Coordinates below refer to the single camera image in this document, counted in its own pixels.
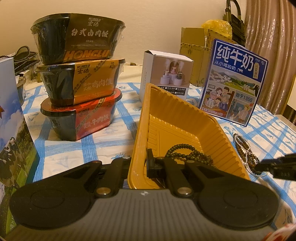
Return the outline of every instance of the open cardboard box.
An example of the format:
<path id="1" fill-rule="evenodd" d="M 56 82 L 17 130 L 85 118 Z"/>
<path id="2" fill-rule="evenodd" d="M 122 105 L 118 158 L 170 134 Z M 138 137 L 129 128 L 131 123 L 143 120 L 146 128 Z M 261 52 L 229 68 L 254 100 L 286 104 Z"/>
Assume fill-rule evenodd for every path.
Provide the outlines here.
<path id="1" fill-rule="evenodd" d="M 205 82 L 214 39 L 236 44 L 235 41 L 210 29 L 182 28 L 180 54 L 194 61 L 190 83 L 197 87 L 202 87 Z"/>

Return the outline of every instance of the brown curtain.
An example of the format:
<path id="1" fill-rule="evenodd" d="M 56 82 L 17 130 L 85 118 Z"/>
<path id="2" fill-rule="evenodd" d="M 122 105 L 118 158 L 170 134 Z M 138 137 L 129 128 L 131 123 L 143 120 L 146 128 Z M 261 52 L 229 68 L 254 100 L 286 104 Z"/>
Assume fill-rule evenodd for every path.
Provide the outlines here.
<path id="1" fill-rule="evenodd" d="M 247 0 L 246 48 L 268 59 L 258 104 L 280 114 L 296 74 L 296 8 L 288 0 Z"/>

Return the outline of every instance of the yellow plastic tray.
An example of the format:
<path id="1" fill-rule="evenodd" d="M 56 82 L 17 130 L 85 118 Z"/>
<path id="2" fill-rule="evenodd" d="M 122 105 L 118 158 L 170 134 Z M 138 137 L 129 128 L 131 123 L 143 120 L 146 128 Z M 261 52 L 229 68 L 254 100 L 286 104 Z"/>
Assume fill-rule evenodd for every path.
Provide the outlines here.
<path id="1" fill-rule="evenodd" d="M 147 148 L 154 157 L 165 156 L 176 144 L 190 144 L 211 155 L 214 166 L 221 171 L 250 179 L 236 151 L 216 119 L 171 93 L 148 83 L 138 126 L 136 142 L 128 173 L 128 185 L 135 189 L 159 189 L 147 178 Z M 188 149 L 181 149 L 189 154 Z"/>

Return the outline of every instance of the tablecloth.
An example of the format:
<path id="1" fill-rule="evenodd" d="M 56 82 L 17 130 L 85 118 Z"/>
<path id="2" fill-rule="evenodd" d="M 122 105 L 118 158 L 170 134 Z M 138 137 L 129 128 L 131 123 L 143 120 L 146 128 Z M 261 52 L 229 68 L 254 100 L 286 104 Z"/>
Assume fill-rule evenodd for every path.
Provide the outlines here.
<path id="1" fill-rule="evenodd" d="M 132 155 L 141 113 L 140 83 L 118 83 L 117 88 L 121 90 L 123 97 L 116 104 L 110 126 L 76 142 L 61 141 L 49 120 L 40 113 L 40 104 L 48 97 L 45 87 L 39 84 L 27 90 L 22 107 L 40 155 L 34 181 L 89 161 L 101 160 L 103 164 L 107 164 L 117 157 Z M 196 106 L 200 91 L 200 88 L 190 85 L 187 102 Z M 296 133 L 259 105 L 256 105 L 247 127 L 219 118 L 217 121 L 233 145 L 234 133 L 244 136 L 260 160 L 296 152 Z M 268 186 L 280 196 L 279 210 L 272 224 L 275 228 L 296 221 L 296 182 L 273 179 L 270 174 L 263 178 L 250 177 L 252 181 Z"/>

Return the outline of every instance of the silver bolt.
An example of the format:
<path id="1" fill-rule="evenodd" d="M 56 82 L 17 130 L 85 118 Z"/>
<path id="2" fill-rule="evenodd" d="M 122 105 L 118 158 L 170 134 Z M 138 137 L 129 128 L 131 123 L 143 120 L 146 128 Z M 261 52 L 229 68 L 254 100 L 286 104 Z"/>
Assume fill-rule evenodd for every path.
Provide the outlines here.
<path id="1" fill-rule="evenodd" d="M 192 193 L 192 189 L 188 187 L 181 187 L 178 188 L 177 192 L 181 195 L 189 195 L 190 193 Z"/>
<path id="2" fill-rule="evenodd" d="M 98 188 L 96 190 L 96 192 L 100 195 L 108 195 L 111 192 L 110 188 L 106 188 L 106 187 L 102 187 L 102 188 Z"/>

